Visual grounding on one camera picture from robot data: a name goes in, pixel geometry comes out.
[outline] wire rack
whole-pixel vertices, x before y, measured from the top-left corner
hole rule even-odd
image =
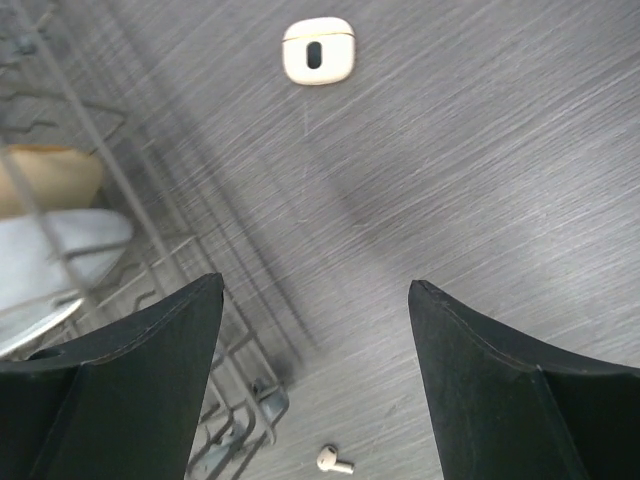
[[[118,82],[92,67],[94,59],[79,47],[66,8],[63,2],[0,4],[0,170],[10,178],[71,285],[37,300],[82,299],[78,312],[12,352],[10,359],[99,328],[155,303],[202,273],[218,271],[202,235],[176,199],[179,190],[154,157],[154,138],[143,133],[135,112],[114,100],[124,98]],[[125,256],[98,286],[83,282],[71,264],[74,258],[95,254],[95,249],[64,250],[9,153],[9,143],[64,145],[102,160],[107,178],[98,206],[127,216],[135,235]],[[141,183],[143,193],[136,188]],[[232,333],[221,334],[216,347],[188,479],[239,478],[262,447],[275,443],[276,425],[288,409],[264,345],[228,289],[225,295],[225,310],[235,321]]]

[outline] rack tine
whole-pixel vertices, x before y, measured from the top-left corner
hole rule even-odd
[[[29,125],[25,126],[0,124],[0,133],[18,133],[26,135],[27,133],[31,133],[31,131],[36,127],[60,128],[56,122],[51,120],[34,120]]]
[[[0,88],[6,88],[11,90],[8,95],[1,95],[0,98],[3,101],[11,101],[16,97],[33,97],[33,98],[48,98],[60,102],[68,102],[64,93],[54,92],[47,90],[46,88],[34,88],[24,83],[12,82],[10,80],[0,79]],[[121,117],[126,117],[127,112],[120,108],[116,108],[112,105],[103,102],[95,102],[93,100],[80,99],[80,104],[86,108],[92,108],[94,110],[101,110],[103,112],[113,113]]]
[[[44,29],[46,29],[53,20],[54,14],[58,11],[59,8],[60,6],[57,4],[57,2],[49,2],[47,11],[44,12],[35,23],[36,30],[43,31]]]
[[[140,306],[142,305],[142,302],[144,302],[146,299],[148,298],[153,298],[157,295],[157,292],[155,290],[149,290],[148,292],[144,292],[141,293],[140,295],[138,295],[134,302],[133,302],[133,309],[131,310],[131,313],[136,313],[138,310],[140,310]]]
[[[0,62],[0,68],[6,68],[7,70],[18,70],[19,67],[20,67],[20,62],[16,60],[9,61],[9,62]]]

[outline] metal wire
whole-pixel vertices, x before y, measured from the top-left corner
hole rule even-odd
[[[133,263],[129,266],[121,268],[120,275],[114,274],[111,277],[111,283],[99,285],[98,287],[90,287],[83,283],[82,279],[77,275],[70,265],[72,258],[82,255],[96,253],[95,249],[76,250],[73,252],[65,252],[60,244],[59,239],[51,230],[47,221],[47,216],[38,204],[35,195],[31,189],[28,180],[13,161],[6,143],[0,137],[0,167],[4,168],[10,178],[16,192],[27,212],[36,222],[38,228],[42,231],[48,243],[51,246],[55,259],[60,263],[69,278],[72,286],[56,292],[53,295],[42,296],[38,299],[29,300],[20,306],[13,306],[11,309],[0,311],[0,317],[8,311],[14,311],[17,308],[24,307],[27,304],[35,303],[50,298],[82,298],[84,315],[81,315],[75,321],[69,321],[65,328],[55,335],[49,336],[44,341],[38,341],[38,348],[42,345],[52,345],[64,339],[70,333],[73,337],[79,335],[78,326],[90,323],[92,327],[97,327],[110,323],[117,318],[113,318],[113,313],[109,314],[109,307],[115,306],[114,311],[120,311],[121,302],[131,296],[132,291],[137,291],[138,286],[142,288],[142,282],[147,282],[149,287],[144,289],[142,293],[133,294],[133,310],[138,310],[142,303],[153,297],[163,298],[167,296],[175,288],[179,288],[189,282],[189,273],[183,267],[179,256],[184,249],[190,249],[193,259],[204,271],[217,271],[216,265],[210,256],[206,253],[202,238],[195,233],[192,226],[187,220],[179,204],[173,198],[170,185],[167,184],[165,178],[160,175],[158,169],[154,166],[154,162],[149,154],[150,148],[153,147],[153,139],[146,139],[139,133],[139,127],[142,126],[135,115],[135,112],[128,111],[119,102],[112,100],[114,89],[118,93],[118,86],[115,81],[111,81],[109,76],[101,75],[91,68],[91,62],[85,53],[78,47],[78,41],[73,38],[73,33],[66,25],[64,20],[64,11],[58,2],[49,2],[44,14],[39,18],[32,18],[27,8],[25,8],[23,0],[11,0],[10,9],[12,18],[16,21],[19,31],[28,35],[29,42],[33,44],[23,45],[23,55],[25,57],[17,57],[8,61],[0,62],[0,88],[3,94],[0,94],[0,101],[13,102],[17,99],[28,97],[35,99],[37,102],[46,103],[55,112],[54,118],[43,116],[42,118],[31,118],[21,125],[0,124],[0,134],[26,135],[36,130],[42,129],[54,131],[59,130],[64,133],[69,141],[77,137],[75,125],[68,118],[65,108],[71,109],[77,118],[82,132],[86,134],[92,144],[90,153],[97,153],[104,162],[106,170],[110,177],[114,180],[120,197],[125,200],[126,208],[130,210],[135,219],[142,226],[142,232],[134,240],[133,245],[129,246],[129,256]],[[6,13],[6,7],[2,8],[2,13]],[[83,68],[84,73],[89,78],[89,83],[93,91],[98,93],[99,98],[83,98],[81,97],[71,81],[65,74],[61,63],[56,58],[50,48],[46,36],[45,29],[49,29],[52,25],[58,27],[58,33],[62,35],[70,46],[74,58]],[[0,41],[10,40],[11,36],[3,36]],[[15,81],[7,77],[19,74],[21,81]],[[43,87],[37,84],[40,75],[45,74],[48,78],[53,79],[55,88],[49,86]],[[106,132],[101,132],[92,115],[107,115],[110,120],[110,127]],[[174,230],[165,233],[156,224],[151,213],[147,210],[144,202],[136,193],[136,189],[128,178],[127,174],[116,159],[116,155],[107,142],[112,138],[119,136],[131,143],[135,149],[135,159],[142,167],[146,180],[159,193],[159,200],[164,209],[168,213],[169,218],[175,225]],[[178,241],[177,245],[169,246],[170,242]],[[153,259],[147,259],[147,253],[143,246],[149,245],[154,252]],[[122,244],[109,245],[103,248],[116,249],[122,248]],[[166,288],[163,279],[171,279],[172,288]],[[209,420],[221,418],[224,420],[222,428],[218,429],[214,435],[208,434],[208,442],[202,450],[196,452],[190,462],[193,467],[199,458],[206,454],[206,450],[211,445],[216,444],[224,435],[229,425],[233,424],[235,416],[240,411],[246,411],[248,425],[246,435],[243,438],[245,446],[242,444],[235,449],[228,458],[225,457],[224,462],[218,465],[207,476],[208,479],[217,478],[227,466],[231,467],[233,459],[242,457],[240,464],[233,472],[233,478],[237,479],[247,467],[253,456],[260,448],[276,441],[275,427],[282,415],[286,412],[284,409],[275,419],[268,418],[260,405],[260,399],[256,397],[252,390],[251,381],[247,377],[247,373],[243,368],[242,362],[238,355],[244,349],[250,350],[255,360],[260,364],[261,370],[269,377],[268,382],[272,390],[276,391],[279,380],[271,367],[266,348],[260,342],[255,329],[249,321],[246,314],[240,308],[234,296],[225,291],[225,307],[230,308],[234,317],[240,321],[243,334],[233,344],[227,346],[219,342],[216,347],[216,357],[211,368],[211,374],[208,381],[208,391],[214,398],[214,406],[211,414],[203,420],[203,425],[209,423]],[[227,372],[231,377],[231,385],[224,384],[219,380],[222,372]],[[230,388],[235,389],[235,394],[240,395],[242,401],[236,406],[230,406],[229,398],[232,392]],[[257,433],[257,438],[249,440],[253,433]]]

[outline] scratch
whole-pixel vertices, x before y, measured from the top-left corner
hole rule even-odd
[[[387,410],[387,413],[384,415],[385,421],[382,423],[382,426],[378,429],[378,431],[374,435],[373,442],[371,443],[371,447],[367,451],[367,456],[372,455],[377,450],[376,447],[384,431],[387,429],[389,418],[393,417],[398,412],[398,410],[404,406],[405,402],[407,402],[410,399],[411,399],[411,395],[405,394],[402,397],[400,397],[398,400],[396,400],[393,403],[393,405],[391,405],[389,410]]]
[[[304,136],[309,135],[309,109],[307,108],[307,100],[302,102],[302,113],[304,118]]]
[[[307,175],[309,174],[309,164],[305,164],[304,173],[302,174],[302,192],[300,194],[300,198],[305,197],[305,193],[307,193]],[[301,218],[297,223],[307,223],[309,221],[308,218]]]

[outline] brushed metal surface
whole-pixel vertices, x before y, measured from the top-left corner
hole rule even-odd
[[[407,312],[415,278],[555,345],[639,364],[636,2],[188,4],[111,0],[88,48],[128,86],[293,381],[278,446],[243,478],[324,478],[325,442],[357,478],[442,478]],[[295,86],[281,36],[324,15],[354,26],[356,70]]]

